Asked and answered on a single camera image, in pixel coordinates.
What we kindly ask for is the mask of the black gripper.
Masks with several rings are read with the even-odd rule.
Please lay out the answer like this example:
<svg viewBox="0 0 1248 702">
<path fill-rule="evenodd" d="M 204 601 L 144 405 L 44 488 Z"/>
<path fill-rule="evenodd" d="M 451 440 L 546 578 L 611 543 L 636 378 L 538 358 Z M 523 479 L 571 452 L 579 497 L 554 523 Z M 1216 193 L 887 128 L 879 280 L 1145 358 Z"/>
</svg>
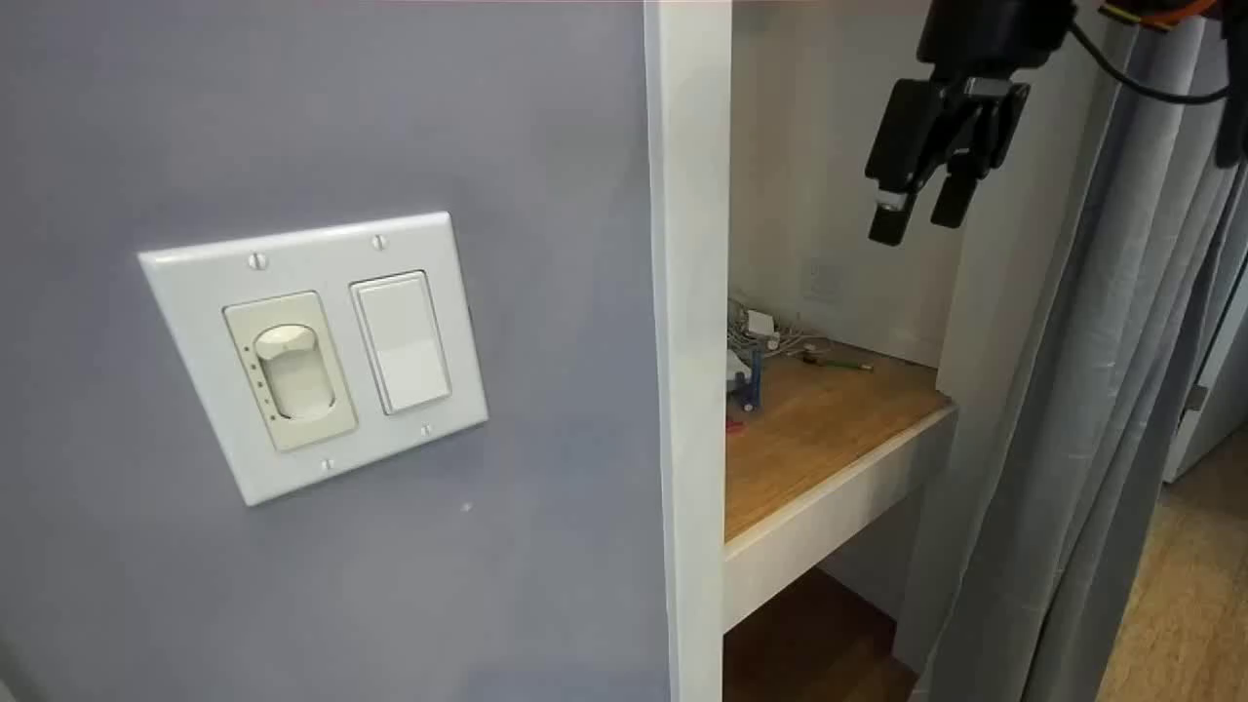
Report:
<svg viewBox="0 0 1248 702">
<path fill-rule="evenodd" d="M 1043 65 L 1076 16 L 1071 0 L 933 0 L 918 59 L 935 70 L 1015 75 Z M 879 184 L 868 236 L 897 247 L 927 175 L 946 163 L 933 222 L 956 230 L 975 185 L 1006 159 L 1031 91 L 1006 81 L 967 101 L 941 81 L 901 79 L 875 136 L 867 175 Z"/>
</svg>

